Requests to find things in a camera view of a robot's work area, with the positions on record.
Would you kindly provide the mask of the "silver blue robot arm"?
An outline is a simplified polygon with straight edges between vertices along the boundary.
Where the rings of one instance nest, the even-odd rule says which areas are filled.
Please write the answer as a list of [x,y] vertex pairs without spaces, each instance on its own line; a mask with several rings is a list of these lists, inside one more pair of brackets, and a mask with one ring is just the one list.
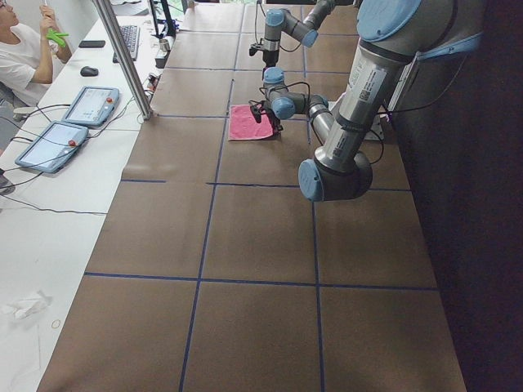
[[[264,34],[257,38],[257,33],[254,33],[256,42],[250,45],[248,55],[253,57],[261,53],[263,69],[275,67],[281,50],[293,52],[300,46],[312,47],[318,38],[320,26],[336,7],[359,8],[361,4],[362,1],[316,1],[304,20],[299,20],[286,8],[270,9],[265,14]],[[298,42],[295,49],[288,50],[281,46],[283,34]]]
[[318,1],[304,20],[286,9],[266,13],[263,39],[252,45],[261,51],[264,101],[272,124],[305,114],[320,139],[312,159],[298,169],[298,182],[312,202],[358,198],[372,184],[373,172],[360,145],[371,130],[384,100],[391,98],[405,66],[414,60],[456,56],[479,46],[484,1],[364,1],[356,30],[359,36],[346,91],[334,106],[320,95],[293,93],[276,63],[280,39],[286,33],[305,47],[318,37],[334,1]]

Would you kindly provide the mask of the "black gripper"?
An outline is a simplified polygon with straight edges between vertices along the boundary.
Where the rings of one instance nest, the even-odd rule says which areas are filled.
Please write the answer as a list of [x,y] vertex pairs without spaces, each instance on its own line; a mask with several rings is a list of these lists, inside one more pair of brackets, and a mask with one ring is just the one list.
[[283,127],[281,125],[280,119],[276,116],[275,112],[272,109],[265,108],[264,114],[267,116],[269,124],[271,126],[273,133],[281,133]]
[[271,68],[275,66],[275,53],[273,51],[263,52],[263,61],[265,62],[265,68]]

